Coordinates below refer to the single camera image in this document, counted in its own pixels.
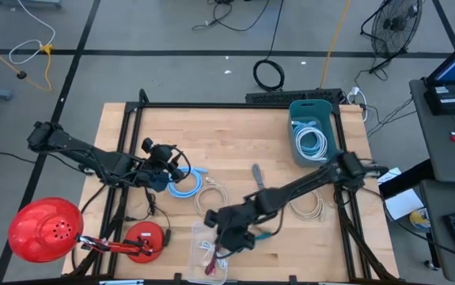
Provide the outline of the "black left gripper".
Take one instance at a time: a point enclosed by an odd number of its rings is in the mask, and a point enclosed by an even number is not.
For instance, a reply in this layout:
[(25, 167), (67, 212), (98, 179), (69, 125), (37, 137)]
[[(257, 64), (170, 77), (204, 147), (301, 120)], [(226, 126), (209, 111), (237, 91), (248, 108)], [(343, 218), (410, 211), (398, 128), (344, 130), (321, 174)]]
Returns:
[(170, 181), (181, 181), (183, 171), (178, 167), (180, 159), (176, 145), (154, 144), (150, 138), (142, 142), (142, 150), (149, 155), (135, 169), (135, 184), (148, 184), (155, 192), (166, 190)]

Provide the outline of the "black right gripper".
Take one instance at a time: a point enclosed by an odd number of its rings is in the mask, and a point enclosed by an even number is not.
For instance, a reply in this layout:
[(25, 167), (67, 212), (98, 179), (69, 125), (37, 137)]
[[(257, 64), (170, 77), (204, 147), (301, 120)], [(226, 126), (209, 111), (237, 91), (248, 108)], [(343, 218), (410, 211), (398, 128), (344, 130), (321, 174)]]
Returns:
[(217, 227), (218, 237), (215, 242), (219, 245), (215, 246), (213, 264), (222, 261), (222, 247), (230, 252), (254, 249), (255, 235), (248, 231), (248, 227), (255, 219), (256, 213), (251, 206), (228, 206), (206, 212), (205, 225)]

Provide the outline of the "clear plastic container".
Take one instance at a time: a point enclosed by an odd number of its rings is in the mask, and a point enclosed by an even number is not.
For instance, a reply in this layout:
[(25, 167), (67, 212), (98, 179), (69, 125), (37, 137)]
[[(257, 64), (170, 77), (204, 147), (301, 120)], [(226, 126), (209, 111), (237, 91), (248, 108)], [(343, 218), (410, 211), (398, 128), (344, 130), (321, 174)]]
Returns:
[(227, 258), (218, 262), (210, 274), (206, 273), (213, 257), (215, 238), (215, 230), (202, 222), (195, 222), (192, 225), (188, 270), (185, 273), (188, 282), (201, 285), (223, 285), (226, 282), (229, 267)]

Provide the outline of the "red desk lamp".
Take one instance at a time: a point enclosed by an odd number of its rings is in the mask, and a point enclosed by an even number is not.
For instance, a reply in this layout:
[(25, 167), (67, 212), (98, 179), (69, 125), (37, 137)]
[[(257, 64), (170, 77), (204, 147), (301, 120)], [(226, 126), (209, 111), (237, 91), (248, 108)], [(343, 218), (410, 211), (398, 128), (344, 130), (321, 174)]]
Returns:
[(154, 222), (132, 226), (121, 242), (84, 235), (80, 210), (70, 201), (48, 197), (20, 210), (8, 229), (9, 248), (31, 263), (47, 263), (71, 253), (78, 244), (95, 253), (122, 253), (140, 264), (149, 263), (168, 246), (171, 230)]

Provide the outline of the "black power strip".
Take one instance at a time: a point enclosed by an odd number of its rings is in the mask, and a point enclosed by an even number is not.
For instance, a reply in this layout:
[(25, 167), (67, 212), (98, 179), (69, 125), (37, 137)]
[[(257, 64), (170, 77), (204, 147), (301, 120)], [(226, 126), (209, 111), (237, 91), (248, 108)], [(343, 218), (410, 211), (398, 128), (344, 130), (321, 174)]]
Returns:
[(247, 93), (245, 102), (249, 104), (288, 105), (299, 100), (325, 100), (336, 105), (343, 99), (341, 89), (310, 89), (296, 91), (278, 91), (267, 93)]

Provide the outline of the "teal plastic bin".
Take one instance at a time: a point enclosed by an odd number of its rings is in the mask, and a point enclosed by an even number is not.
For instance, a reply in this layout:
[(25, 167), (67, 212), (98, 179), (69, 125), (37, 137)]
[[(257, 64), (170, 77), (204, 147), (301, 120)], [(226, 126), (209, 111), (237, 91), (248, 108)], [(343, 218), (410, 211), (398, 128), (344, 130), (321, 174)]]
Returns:
[(300, 167), (318, 167), (341, 153), (331, 114), (332, 104), (325, 100), (299, 100), (290, 104), (287, 124), (290, 149)]

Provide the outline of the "white paper sheet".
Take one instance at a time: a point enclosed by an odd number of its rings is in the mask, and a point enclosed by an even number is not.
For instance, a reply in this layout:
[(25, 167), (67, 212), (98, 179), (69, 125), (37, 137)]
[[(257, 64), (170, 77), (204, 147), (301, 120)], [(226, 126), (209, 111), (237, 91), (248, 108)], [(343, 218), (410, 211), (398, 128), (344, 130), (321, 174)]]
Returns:
[[(377, 179), (377, 184), (381, 186), (383, 183), (390, 181), (400, 174), (401, 171), (398, 168), (392, 168)], [(409, 188), (392, 197), (385, 195), (384, 202), (390, 217), (395, 220), (424, 208), (422, 200), (417, 196), (413, 188)]]

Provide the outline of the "round yellow blue object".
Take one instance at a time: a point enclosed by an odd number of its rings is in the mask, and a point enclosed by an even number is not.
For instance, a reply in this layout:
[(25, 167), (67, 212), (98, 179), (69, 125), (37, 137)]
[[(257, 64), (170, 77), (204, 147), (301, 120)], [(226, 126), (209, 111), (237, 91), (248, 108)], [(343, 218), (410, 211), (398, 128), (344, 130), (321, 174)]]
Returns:
[(425, 207), (411, 212), (408, 220), (416, 229), (429, 230), (431, 228), (430, 218)]

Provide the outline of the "grey desk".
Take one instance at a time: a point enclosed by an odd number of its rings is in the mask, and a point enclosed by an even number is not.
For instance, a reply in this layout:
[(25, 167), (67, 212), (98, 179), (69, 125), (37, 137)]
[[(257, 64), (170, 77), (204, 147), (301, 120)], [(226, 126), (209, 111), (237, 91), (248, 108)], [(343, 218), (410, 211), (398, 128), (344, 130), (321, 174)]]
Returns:
[(431, 222), (433, 240), (440, 245), (437, 255), (443, 275), (455, 282), (455, 238), (446, 223), (446, 216), (455, 214), (455, 116), (435, 116), (426, 103), (424, 81), (409, 82), (410, 94), (423, 132), (433, 179), (419, 184)]

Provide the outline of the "black floor fan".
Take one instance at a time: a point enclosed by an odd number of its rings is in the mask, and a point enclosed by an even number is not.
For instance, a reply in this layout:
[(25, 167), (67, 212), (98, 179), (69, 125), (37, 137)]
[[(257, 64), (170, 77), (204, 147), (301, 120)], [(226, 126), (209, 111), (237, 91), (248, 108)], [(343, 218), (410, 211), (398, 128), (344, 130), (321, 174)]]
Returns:
[(370, 74), (408, 52), (422, 13), (423, 0), (383, 0), (362, 23), (360, 34), (370, 39), (374, 56), (384, 59), (368, 70)]

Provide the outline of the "black mini computer box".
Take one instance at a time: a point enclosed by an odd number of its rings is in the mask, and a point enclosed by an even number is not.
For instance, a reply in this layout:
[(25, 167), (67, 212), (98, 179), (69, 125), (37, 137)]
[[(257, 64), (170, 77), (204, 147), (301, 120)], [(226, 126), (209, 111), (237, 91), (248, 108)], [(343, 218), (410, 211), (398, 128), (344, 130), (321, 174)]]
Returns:
[(455, 115), (455, 85), (427, 85), (424, 98), (434, 116)]

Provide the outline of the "black metal table frame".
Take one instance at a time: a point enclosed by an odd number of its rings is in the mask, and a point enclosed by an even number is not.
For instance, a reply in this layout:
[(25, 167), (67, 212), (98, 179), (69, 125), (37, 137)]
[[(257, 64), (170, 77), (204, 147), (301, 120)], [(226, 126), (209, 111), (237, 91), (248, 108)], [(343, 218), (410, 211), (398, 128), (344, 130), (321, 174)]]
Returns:
[[(97, 128), (95, 146), (141, 152), (144, 138), (170, 142), (185, 152), (193, 165), (204, 166), (221, 183), (231, 203), (256, 190), (251, 165), (260, 163), (270, 185), (287, 184), (305, 174), (293, 162), (284, 104), (244, 103), (107, 103)], [(377, 183), (345, 206), (375, 261), (369, 262), (354, 238), (343, 228), (338, 207), (328, 201), (324, 222), (303, 222), (292, 214), (268, 223), (275, 236), (254, 250), (229, 259), (230, 283), (347, 283), (389, 285), (400, 278)], [(199, 220), (190, 201), (168, 193), (157, 197), (171, 223), (169, 247), (153, 262), (136, 264), (125, 256), (98, 256), (87, 276), (141, 279), (146, 283), (173, 281), (185, 274), (191, 227)]]

